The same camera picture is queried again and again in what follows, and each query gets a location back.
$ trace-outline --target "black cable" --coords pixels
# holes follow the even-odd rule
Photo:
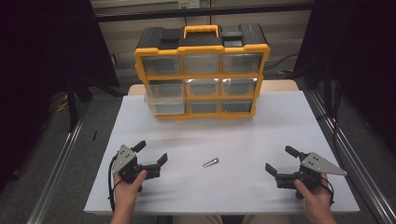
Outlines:
[[[184,24],[187,26],[187,18],[186,17],[183,18],[184,18]]]
[[[212,0],[209,1],[209,7],[212,7]],[[212,24],[212,15],[209,16],[209,24]]]
[[[288,55],[288,56],[286,56],[286,57],[283,57],[283,58],[281,58],[279,61],[277,61],[277,63],[273,63],[273,64],[270,64],[270,65],[268,65],[268,66],[264,66],[264,70],[268,70],[268,69],[275,68],[275,67],[277,67],[280,63],[285,62],[288,58],[293,57],[293,56],[297,56],[297,55],[298,55],[298,53],[294,53],[294,54]]]
[[[320,183],[320,185],[329,192],[329,194],[330,194],[330,206],[332,206],[332,204],[334,204],[334,200],[333,200],[334,199],[334,188],[332,187],[332,183],[330,183],[329,180],[327,180],[327,179],[325,179],[323,177],[321,179],[325,180],[329,184],[330,188],[332,188],[332,189],[329,189],[324,184]]]
[[[114,192],[114,189],[116,188],[116,186],[117,186],[121,181],[122,181],[122,180],[119,180],[119,182],[117,182],[117,184],[114,185],[114,187],[113,187],[113,192]]]
[[[116,203],[114,201],[114,189],[111,188],[111,168],[113,167],[113,163],[116,159],[117,159],[117,155],[115,155],[113,157],[113,159],[111,159],[110,165],[108,167],[108,182],[107,182],[108,183],[108,199],[110,200],[110,206],[111,206],[111,210],[113,211],[113,213],[114,213],[114,209],[116,207]]]

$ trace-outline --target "hand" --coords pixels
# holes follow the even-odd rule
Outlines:
[[[111,223],[130,223],[136,206],[137,190],[146,179],[148,172],[143,170],[132,184],[121,180],[119,174],[114,175],[114,183],[120,183],[114,188],[116,208]]]
[[[328,186],[325,180],[321,180],[324,186]],[[312,192],[305,186],[305,184],[296,179],[294,185],[297,190],[305,197],[305,209],[309,221],[312,224],[336,224],[332,212],[330,210],[330,194],[322,186],[317,186]]]

